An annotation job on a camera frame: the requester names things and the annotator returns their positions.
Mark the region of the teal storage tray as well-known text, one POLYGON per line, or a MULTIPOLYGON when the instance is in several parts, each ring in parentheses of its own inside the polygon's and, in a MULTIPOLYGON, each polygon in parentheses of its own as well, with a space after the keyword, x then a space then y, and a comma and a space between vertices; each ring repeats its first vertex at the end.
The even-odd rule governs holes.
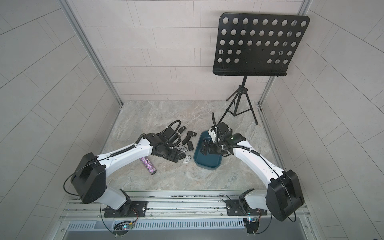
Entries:
POLYGON ((223 157, 221 155, 212 154, 212 146, 212 138, 208 131, 202 132, 194 153, 194 162, 198 167, 214 171, 221 165, 223 157))

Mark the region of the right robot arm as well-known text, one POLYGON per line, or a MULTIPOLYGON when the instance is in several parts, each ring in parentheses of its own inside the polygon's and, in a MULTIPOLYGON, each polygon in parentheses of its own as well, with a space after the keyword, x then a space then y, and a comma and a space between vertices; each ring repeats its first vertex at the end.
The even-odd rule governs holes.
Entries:
POLYGON ((284 171, 272 164, 255 151, 243 136, 236 134, 215 142, 208 137, 198 143, 197 150, 199 159, 214 155, 235 156, 263 181, 267 193, 258 203, 251 203, 248 197, 250 193, 244 196, 249 208, 268 210, 275 219, 282 222, 304 205, 305 199, 297 174, 292 170, 284 171))

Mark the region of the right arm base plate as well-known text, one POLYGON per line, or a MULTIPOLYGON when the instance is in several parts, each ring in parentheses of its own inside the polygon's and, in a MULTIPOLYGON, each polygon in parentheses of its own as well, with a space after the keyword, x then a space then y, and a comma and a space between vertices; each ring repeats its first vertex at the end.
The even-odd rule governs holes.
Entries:
POLYGON ((227 215, 233 216, 267 216, 268 212, 261 209, 242 209, 239 200, 225 200, 227 215))

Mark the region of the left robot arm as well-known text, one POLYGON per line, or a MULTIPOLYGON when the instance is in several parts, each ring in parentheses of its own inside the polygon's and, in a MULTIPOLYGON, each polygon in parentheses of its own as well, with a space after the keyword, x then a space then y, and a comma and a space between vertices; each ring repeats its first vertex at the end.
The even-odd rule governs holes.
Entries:
POLYGON ((151 155, 174 163, 187 157, 157 134, 142 134, 135 143, 119 150, 98 156, 93 153, 84 155, 71 176, 71 184, 83 204, 97 202, 126 216, 132 208, 130 197, 123 190, 108 187, 106 178, 120 168, 151 155))

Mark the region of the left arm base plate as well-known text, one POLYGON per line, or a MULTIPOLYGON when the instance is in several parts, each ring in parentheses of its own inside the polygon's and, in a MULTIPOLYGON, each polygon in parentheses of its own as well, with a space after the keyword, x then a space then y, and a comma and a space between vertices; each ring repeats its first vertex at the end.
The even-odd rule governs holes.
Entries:
POLYGON ((148 203, 148 201, 133 201, 125 203, 118 210, 107 206, 102 211, 105 218, 141 218, 146 215, 148 203))

